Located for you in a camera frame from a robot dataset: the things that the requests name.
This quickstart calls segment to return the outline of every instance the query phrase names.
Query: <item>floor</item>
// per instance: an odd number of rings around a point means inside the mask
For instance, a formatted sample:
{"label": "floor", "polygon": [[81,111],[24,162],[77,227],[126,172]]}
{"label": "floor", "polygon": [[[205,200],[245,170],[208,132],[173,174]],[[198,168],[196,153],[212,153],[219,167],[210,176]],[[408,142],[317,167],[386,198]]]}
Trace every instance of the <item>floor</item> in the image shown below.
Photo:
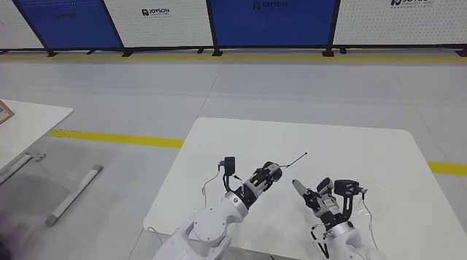
{"label": "floor", "polygon": [[[454,53],[382,50],[349,56]],[[467,163],[466,80],[465,63],[439,61],[0,59],[0,98],[74,108],[61,129],[184,139],[201,116],[405,129],[427,161],[459,164]],[[53,228],[44,220],[66,196],[59,182],[32,163],[5,182],[0,235],[14,259],[152,258],[166,238],[144,231],[142,222],[177,149],[54,137],[43,138],[39,147],[47,153],[43,164],[70,179],[80,180],[94,164],[104,171]],[[435,177],[467,231],[467,177]],[[229,253],[230,259],[270,259]]]}

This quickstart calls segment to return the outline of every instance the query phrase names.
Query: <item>yellow floor line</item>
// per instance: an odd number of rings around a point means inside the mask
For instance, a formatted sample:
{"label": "yellow floor line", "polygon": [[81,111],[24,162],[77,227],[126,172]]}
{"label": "yellow floor line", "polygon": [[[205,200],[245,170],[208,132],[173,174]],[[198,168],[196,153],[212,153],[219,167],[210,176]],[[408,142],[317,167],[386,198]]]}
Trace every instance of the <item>yellow floor line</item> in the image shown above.
{"label": "yellow floor line", "polygon": [[200,56],[193,54],[192,56],[0,56],[0,61],[356,61],[356,62],[467,62],[467,58],[459,56],[452,57],[376,57],[376,56],[337,56],[337,57],[322,57],[322,56],[217,56],[211,55]]}
{"label": "yellow floor line", "polygon": [[99,132],[86,132],[74,130],[52,130],[50,137],[63,137],[73,139],[94,140],[101,142],[128,143],[131,145],[150,145],[161,148],[182,148],[184,140],[160,137],[140,137],[135,135],[108,134]]}
{"label": "yellow floor line", "polygon": [[[183,139],[160,138],[160,137],[140,137],[136,135],[109,134],[100,132],[86,132],[57,129],[49,133],[50,137],[62,137],[72,139],[84,139],[100,142],[116,142],[131,145],[149,145],[161,148],[182,148]],[[429,161],[431,171],[437,174],[467,176],[467,164],[451,164],[437,161]]]}
{"label": "yellow floor line", "polygon": [[451,164],[429,161],[431,171],[436,174],[467,176],[467,164]]}

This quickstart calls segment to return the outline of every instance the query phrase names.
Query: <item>white table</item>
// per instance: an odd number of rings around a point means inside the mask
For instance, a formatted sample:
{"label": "white table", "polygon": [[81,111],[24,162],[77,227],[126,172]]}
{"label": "white table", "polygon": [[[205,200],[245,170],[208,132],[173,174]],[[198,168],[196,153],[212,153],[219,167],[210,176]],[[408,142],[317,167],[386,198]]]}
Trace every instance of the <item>white table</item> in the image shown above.
{"label": "white table", "polygon": [[[292,179],[316,189],[330,177],[356,180],[368,188],[374,236],[387,259],[466,258],[467,237],[413,137],[404,130],[199,118],[144,228],[171,234],[204,207],[201,187],[215,176],[216,163],[225,156],[236,157],[236,174],[246,180],[266,161],[288,164],[306,151],[308,156],[284,170],[280,181],[261,195],[244,223],[232,225],[232,246],[293,259],[320,259],[321,252],[310,245],[309,236],[318,220]],[[207,186],[208,206],[218,204],[225,193],[221,177]],[[371,243],[369,216],[355,204],[351,221]]]}
{"label": "white table", "polygon": [[[2,101],[15,115],[0,124],[0,183],[3,183],[30,159],[33,158],[38,163],[43,160],[45,154],[38,153],[34,149],[34,143],[73,113],[71,108],[3,99]],[[101,169],[102,166],[96,165],[80,182],[76,190],[69,190],[70,195],[46,220],[48,226],[52,226],[60,218]]]}

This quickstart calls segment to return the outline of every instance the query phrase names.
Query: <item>pegboard wall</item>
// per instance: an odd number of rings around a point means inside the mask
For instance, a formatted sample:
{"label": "pegboard wall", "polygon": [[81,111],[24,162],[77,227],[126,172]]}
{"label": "pegboard wall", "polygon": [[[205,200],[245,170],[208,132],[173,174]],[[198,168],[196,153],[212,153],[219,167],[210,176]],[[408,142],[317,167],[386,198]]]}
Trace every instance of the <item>pegboard wall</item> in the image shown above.
{"label": "pegboard wall", "polygon": [[104,0],[125,47],[212,46],[206,0]]}
{"label": "pegboard wall", "polygon": [[467,43],[467,0],[341,0],[335,45]]}
{"label": "pegboard wall", "polygon": [[328,43],[335,0],[211,0],[219,46]]}
{"label": "pegboard wall", "polygon": [[100,0],[18,0],[49,48],[120,47]]}
{"label": "pegboard wall", "polygon": [[43,48],[12,0],[0,0],[0,49]]}

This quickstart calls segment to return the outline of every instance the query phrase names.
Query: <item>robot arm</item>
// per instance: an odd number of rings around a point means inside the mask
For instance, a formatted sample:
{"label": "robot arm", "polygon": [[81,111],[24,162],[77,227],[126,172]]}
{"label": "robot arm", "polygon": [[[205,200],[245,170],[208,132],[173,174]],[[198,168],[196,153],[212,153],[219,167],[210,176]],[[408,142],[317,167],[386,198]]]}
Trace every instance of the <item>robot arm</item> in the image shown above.
{"label": "robot arm", "polygon": [[[321,251],[327,259],[333,260],[385,260],[385,256],[376,248],[366,245],[361,238],[360,232],[349,221],[352,214],[352,201],[354,195],[362,193],[364,200],[366,189],[352,180],[336,180],[335,183],[329,178],[324,179],[317,187],[317,192],[305,188],[300,181],[293,180],[293,186],[305,200],[307,207],[313,210],[314,215],[319,218],[325,226],[326,232],[323,239],[324,245],[319,243]],[[344,208],[340,212],[334,193],[344,197]],[[316,236],[311,230],[313,239]]]}
{"label": "robot arm", "polygon": [[[241,223],[258,197],[282,176],[280,166],[268,161],[233,191],[229,178],[238,178],[234,175],[235,158],[226,157],[219,167],[224,167],[223,182],[227,191],[220,206],[198,211],[163,244],[153,260],[218,260],[232,241],[231,235],[227,234],[228,225]],[[199,251],[193,249],[190,235],[201,243]]]}

